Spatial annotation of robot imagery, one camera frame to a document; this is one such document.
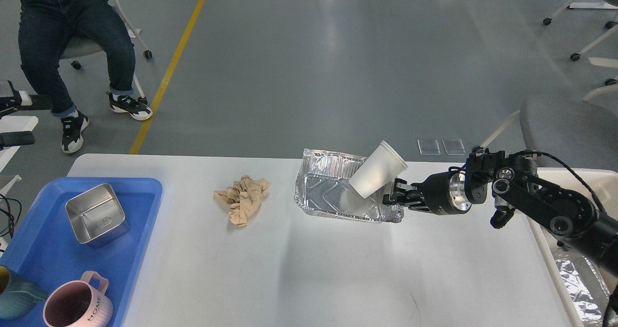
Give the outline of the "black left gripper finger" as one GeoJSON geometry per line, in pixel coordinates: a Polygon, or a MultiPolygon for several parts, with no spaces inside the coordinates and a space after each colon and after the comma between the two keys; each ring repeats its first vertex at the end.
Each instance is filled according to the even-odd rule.
{"type": "Polygon", "coordinates": [[[49,96],[15,90],[9,80],[0,81],[0,117],[18,111],[48,111],[53,104],[49,96]]]}
{"type": "Polygon", "coordinates": [[[32,144],[35,144],[35,138],[31,131],[2,132],[0,134],[0,150],[32,144]]]}

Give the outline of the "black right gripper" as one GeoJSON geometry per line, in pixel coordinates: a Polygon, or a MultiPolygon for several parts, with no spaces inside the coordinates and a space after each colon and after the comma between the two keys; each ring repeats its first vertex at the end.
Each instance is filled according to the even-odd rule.
{"type": "Polygon", "coordinates": [[[422,183],[395,179],[389,194],[383,195],[382,204],[436,215],[466,214],[473,205],[486,201],[487,185],[487,180],[466,177],[461,171],[432,174],[422,183]]]}

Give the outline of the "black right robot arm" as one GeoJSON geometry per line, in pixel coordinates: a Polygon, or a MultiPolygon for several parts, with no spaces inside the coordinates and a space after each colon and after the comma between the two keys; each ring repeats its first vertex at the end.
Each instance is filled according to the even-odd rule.
{"type": "Polygon", "coordinates": [[[461,167],[432,174],[421,183],[395,179],[382,204],[435,215],[467,213],[472,205],[494,199],[490,220],[500,229],[521,211],[545,228],[558,246],[574,249],[598,267],[616,276],[618,272],[618,224],[610,217],[593,190],[588,198],[538,176],[538,150],[512,155],[475,146],[461,167]]]}

